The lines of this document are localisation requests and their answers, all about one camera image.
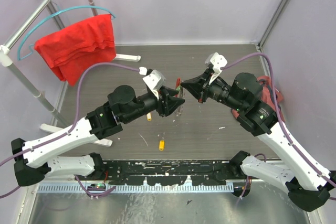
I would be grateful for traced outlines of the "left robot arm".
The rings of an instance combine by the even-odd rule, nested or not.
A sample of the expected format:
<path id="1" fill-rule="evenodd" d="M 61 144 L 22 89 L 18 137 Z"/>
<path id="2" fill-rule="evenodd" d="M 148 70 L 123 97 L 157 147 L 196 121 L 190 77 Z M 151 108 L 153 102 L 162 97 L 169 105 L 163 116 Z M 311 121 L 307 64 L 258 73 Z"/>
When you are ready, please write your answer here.
<path id="1" fill-rule="evenodd" d="M 64 157 L 63 153 L 115 135 L 123 130 L 123 124 L 150 112 L 156 111 L 161 117 L 171 115 L 185 102 L 183 98 L 176 97 L 177 93 L 176 90 L 163 86 L 159 88 L 158 95 L 148 91 L 138 97 L 131 86 L 118 86 L 108 95 L 104 105 L 97 107 L 77 123 L 33 141 L 21 138 L 12 140 L 14 174 L 18 185 L 26 187 L 47 177 L 60 175 L 101 179 L 105 167 L 99 154 Z"/>

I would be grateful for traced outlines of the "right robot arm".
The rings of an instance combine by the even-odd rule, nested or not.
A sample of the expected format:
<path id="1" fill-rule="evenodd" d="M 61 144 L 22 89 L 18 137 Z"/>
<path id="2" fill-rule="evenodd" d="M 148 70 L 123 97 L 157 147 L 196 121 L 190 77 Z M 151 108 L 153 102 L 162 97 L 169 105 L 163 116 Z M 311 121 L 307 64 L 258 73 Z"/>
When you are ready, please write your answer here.
<path id="1" fill-rule="evenodd" d="M 330 199 L 335 187 L 335 172 L 319 164 L 289 133 L 276 111 L 262 101 L 263 87 L 251 74 L 239 73 L 227 84 L 211 67 L 198 77 L 182 81 L 181 86 L 199 103 L 213 99 L 238 112 L 236 120 L 247 132 L 268 145 L 285 163 L 280 168 L 238 152 L 230 161 L 233 177 L 255 177 L 284 191 L 300 209 L 312 212 Z"/>

